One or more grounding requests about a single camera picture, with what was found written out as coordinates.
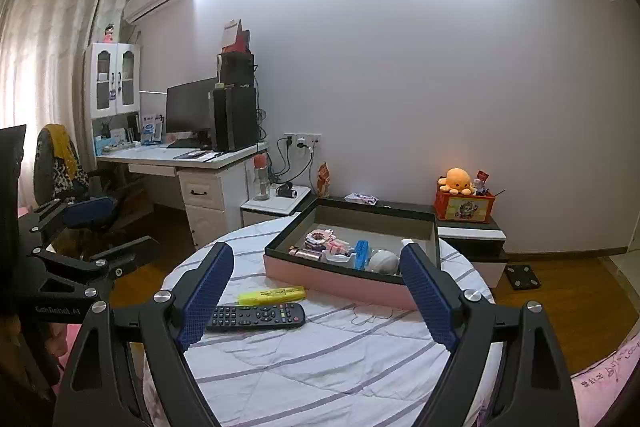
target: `computer tower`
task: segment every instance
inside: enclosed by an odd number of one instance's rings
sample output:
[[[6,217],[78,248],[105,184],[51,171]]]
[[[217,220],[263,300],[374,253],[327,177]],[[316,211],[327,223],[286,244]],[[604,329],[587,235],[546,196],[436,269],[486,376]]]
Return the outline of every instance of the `computer tower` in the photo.
[[[232,152],[258,142],[255,87],[225,86],[209,91],[211,148]]]

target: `yellow highlighter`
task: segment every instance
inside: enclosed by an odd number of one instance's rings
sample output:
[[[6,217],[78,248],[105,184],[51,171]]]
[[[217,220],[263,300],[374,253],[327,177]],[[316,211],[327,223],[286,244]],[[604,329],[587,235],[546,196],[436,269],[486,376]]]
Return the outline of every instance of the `yellow highlighter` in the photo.
[[[287,288],[241,293],[238,296],[238,304],[240,306],[259,306],[261,304],[299,301],[305,297],[306,292],[304,286],[289,286]]]

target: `curtain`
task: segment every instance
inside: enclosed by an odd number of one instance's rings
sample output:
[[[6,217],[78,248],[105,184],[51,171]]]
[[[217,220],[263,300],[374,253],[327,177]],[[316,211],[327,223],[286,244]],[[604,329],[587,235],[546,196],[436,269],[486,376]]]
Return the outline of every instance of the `curtain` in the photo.
[[[18,184],[21,206],[35,204],[36,137],[47,123],[66,126],[83,164],[91,157],[84,114],[84,50],[91,42],[102,40],[103,20],[119,29],[119,2],[124,6],[121,0],[4,0],[0,12],[0,127],[27,124]]]

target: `computer monitor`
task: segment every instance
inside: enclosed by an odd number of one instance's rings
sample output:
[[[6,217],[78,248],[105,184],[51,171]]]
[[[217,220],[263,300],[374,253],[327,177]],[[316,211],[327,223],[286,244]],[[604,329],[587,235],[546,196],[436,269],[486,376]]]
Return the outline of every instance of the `computer monitor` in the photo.
[[[217,82],[206,78],[166,90],[166,131],[199,132],[211,128],[209,91]]]
[[[18,256],[18,178],[26,130],[26,125],[0,129],[0,287],[11,279]]]

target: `pink box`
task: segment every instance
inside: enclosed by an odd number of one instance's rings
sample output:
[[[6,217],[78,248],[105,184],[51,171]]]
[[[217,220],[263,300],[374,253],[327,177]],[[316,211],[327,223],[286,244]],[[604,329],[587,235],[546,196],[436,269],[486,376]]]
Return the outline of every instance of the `pink box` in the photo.
[[[283,261],[270,255],[264,256],[264,269],[268,277],[295,286],[317,290],[354,301],[417,310],[409,289],[402,283],[364,279],[342,273]]]
[[[370,250],[388,250],[398,257],[402,240],[413,239],[440,267],[438,229],[432,212],[322,199],[303,210],[264,249],[268,277],[353,301],[417,309],[398,272],[374,273],[290,254],[289,248],[303,247],[306,234],[314,229],[331,229],[352,246],[365,240]]]

